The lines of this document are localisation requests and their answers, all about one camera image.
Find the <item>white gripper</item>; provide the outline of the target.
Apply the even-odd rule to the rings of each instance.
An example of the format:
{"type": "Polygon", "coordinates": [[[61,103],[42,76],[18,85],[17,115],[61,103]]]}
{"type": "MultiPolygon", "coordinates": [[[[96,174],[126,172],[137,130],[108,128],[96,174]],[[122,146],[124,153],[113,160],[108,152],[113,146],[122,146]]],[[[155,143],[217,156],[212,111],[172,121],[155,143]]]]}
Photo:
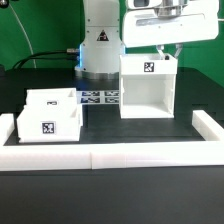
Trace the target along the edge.
{"type": "Polygon", "coordinates": [[[178,59],[184,42],[217,37],[218,11],[219,0],[162,0],[153,8],[127,8],[122,41],[128,48],[157,45],[161,60],[165,59],[164,45],[178,43],[174,54],[178,59]]]}

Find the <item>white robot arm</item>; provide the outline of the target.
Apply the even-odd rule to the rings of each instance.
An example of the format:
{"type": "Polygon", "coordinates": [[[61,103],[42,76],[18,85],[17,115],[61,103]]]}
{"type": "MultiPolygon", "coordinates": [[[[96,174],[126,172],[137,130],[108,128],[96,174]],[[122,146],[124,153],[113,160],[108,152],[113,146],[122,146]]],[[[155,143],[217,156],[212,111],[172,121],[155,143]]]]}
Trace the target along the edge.
{"type": "Polygon", "coordinates": [[[217,37],[220,0],[83,0],[85,38],[79,46],[76,75],[115,79],[119,56],[128,48],[154,46],[162,60],[164,46],[181,52],[186,42],[217,37]]]}

